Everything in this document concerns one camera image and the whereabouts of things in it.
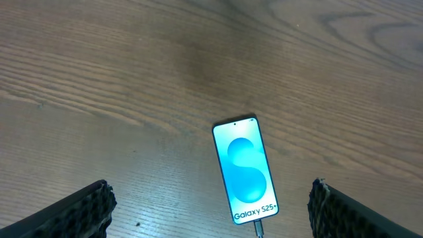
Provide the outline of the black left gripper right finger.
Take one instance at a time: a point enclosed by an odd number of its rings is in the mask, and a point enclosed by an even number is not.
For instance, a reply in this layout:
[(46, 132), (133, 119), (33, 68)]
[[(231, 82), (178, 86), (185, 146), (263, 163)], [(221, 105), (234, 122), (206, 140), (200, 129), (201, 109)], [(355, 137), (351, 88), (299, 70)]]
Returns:
[(422, 238), (315, 179), (307, 204), (314, 238)]

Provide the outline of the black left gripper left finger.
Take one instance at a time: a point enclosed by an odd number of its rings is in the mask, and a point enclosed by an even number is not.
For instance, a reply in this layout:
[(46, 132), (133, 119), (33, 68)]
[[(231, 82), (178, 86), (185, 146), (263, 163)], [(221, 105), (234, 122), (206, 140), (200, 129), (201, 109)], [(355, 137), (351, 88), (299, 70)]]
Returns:
[(113, 188), (105, 180), (98, 180), (2, 228), (1, 238), (103, 238), (116, 205)]

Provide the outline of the blue Galaxy smartphone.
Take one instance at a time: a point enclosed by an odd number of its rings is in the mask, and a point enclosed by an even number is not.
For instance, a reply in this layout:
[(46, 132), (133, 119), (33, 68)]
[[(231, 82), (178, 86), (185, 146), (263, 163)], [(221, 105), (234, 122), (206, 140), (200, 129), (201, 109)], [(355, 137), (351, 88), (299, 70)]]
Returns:
[(278, 214), (278, 199), (256, 114), (216, 122), (211, 133), (234, 224)]

